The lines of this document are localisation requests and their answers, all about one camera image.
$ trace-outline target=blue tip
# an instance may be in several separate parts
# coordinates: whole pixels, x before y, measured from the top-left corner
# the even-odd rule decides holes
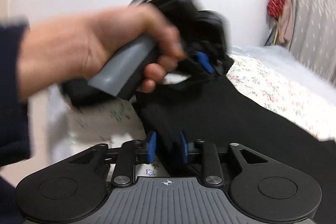
[[[181,146],[182,146],[182,158],[183,162],[186,164],[188,163],[188,144],[185,139],[185,136],[183,132],[180,132],[180,138],[181,138]]]
[[[203,52],[196,52],[198,62],[202,64],[208,73],[214,73],[215,69],[211,66],[208,56]]]
[[[156,132],[153,132],[151,136],[151,140],[148,143],[147,160],[149,163],[152,163],[154,161],[155,150],[156,150]]]

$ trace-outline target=white crosshair symbol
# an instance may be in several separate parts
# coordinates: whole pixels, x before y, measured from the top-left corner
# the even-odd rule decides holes
[[[163,181],[163,182],[161,182],[161,183],[163,183],[163,184],[165,184],[165,185],[170,185],[170,184],[172,184],[172,183],[174,183],[174,182],[172,182],[172,181],[170,181],[170,180],[165,180],[165,181]]]

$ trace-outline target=ribbed surface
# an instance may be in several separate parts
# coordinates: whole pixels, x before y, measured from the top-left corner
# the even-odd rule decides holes
[[[223,191],[196,178],[139,178],[115,189],[95,213],[76,224],[261,224],[240,213]],[[300,224],[314,224],[305,220]]]

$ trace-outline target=navy sleeve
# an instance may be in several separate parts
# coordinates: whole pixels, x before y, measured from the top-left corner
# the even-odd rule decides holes
[[[0,26],[0,166],[30,156],[27,104],[16,84],[18,48],[27,25]]]

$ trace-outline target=red patterned fabric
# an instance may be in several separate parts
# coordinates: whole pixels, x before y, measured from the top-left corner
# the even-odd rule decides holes
[[[268,14],[278,20],[282,14],[284,4],[285,0],[270,0],[267,4]]]

